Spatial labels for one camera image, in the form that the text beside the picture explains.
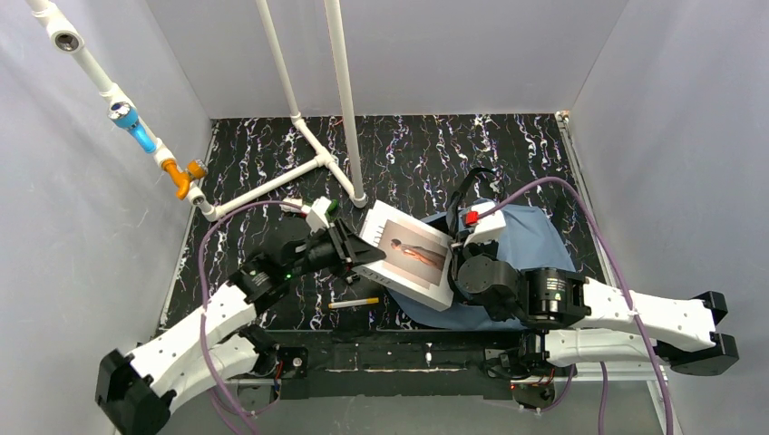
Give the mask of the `white art book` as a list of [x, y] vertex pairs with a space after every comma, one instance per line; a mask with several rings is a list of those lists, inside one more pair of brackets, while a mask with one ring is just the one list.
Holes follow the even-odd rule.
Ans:
[[448, 235], [377, 200], [366, 213], [360, 237], [384, 252], [384, 259], [358, 266], [359, 275], [434, 311], [450, 308]]

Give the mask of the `blue student backpack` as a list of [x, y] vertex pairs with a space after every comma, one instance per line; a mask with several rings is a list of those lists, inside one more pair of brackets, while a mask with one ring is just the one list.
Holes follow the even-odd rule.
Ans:
[[[540, 208], [508, 205], [502, 209], [506, 228], [499, 240], [497, 257], [519, 269], [554, 267], [574, 272], [560, 233]], [[414, 324], [423, 328], [454, 331], [521, 331], [517, 319], [493, 321], [479, 305], [454, 303], [438, 312], [394, 290], [390, 297]]]

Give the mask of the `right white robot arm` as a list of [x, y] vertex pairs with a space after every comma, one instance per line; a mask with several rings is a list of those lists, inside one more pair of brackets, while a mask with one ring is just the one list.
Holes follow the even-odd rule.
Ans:
[[493, 321], [521, 324], [519, 343], [501, 357], [517, 371], [650, 362], [708, 377], [740, 358], [736, 339], [717, 330], [728, 313], [718, 292], [645, 295], [556, 267], [518, 269], [476, 244], [458, 251], [450, 279]]

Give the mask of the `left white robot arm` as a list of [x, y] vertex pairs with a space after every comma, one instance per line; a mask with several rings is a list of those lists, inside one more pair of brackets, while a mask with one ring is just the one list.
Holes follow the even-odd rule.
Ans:
[[183, 403], [232, 377], [304, 376], [304, 352], [283, 350], [255, 324], [257, 317], [289, 293], [294, 278], [324, 269], [344, 276], [383, 259], [383, 250], [342, 220], [316, 232], [306, 224], [296, 234], [282, 232], [171, 329], [126, 354], [105, 355], [96, 404], [120, 434], [156, 434]]

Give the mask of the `white yellow marker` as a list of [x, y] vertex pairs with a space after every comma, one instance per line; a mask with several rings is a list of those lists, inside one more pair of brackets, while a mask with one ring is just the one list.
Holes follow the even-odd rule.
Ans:
[[352, 308], [357, 306], [365, 306], [365, 305], [376, 305], [380, 303], [379, 297], [370, 297], [365, 299], [355, 299], [355, 300], [345, 300], [345, 301], [338, 301], [338, 302], [332, 302], [328, 304], [328, 308], [330, 310], [338, 310], [338, 309], [344, 309], [344, 308]]

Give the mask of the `orange pipe valve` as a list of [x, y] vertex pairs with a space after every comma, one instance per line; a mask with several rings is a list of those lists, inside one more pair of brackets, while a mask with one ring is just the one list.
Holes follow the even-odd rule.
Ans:
[[170, 176], [171, 181], [176, 186], [176, 197], [179, 200], [187, 197], [193, 181], [203, 179], [208, 175], [208, 168], [200, 159], [192, 160], [185, 170], [179, 169], [175, 159], [165, 159], [161, 162], [161, 169]]

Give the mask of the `blue pipe valve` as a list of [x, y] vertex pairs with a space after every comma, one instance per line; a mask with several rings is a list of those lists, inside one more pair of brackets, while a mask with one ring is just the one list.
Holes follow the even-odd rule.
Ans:
[[126, 101], [113, 103], [109, 108], [108, 118], [118, 128], [127, 131], [145, 153], [151, 154], [157, 149], [150, 134], [141, 125], [139, 113], [130, 103]]

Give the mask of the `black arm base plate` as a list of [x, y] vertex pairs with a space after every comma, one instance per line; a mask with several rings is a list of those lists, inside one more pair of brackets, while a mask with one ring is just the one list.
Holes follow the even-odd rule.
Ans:
[[480, 396], [508, 400], [515, 387], [551, 388], [569, 369], [546, 362], [522, 332], [263, 331], [266, 355], [233, 381], [277, 386], [281, 400], [394, 396]]

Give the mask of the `aluminium rail frame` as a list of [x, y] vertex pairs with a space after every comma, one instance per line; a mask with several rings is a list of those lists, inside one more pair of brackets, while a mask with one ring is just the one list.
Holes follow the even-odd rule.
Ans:
[[504, 382], [477, 372], [330, 372], [293, 386], [308, 399], [268, 401], [245, 383], [238, 399], [259, 411], [260, 434], [660, 434], [664, 412], [653, 382], [621, 380], [611, 372], [606, 409], [591, 373], [555, 385], [561, 400], [550, 411], [524, 411]]

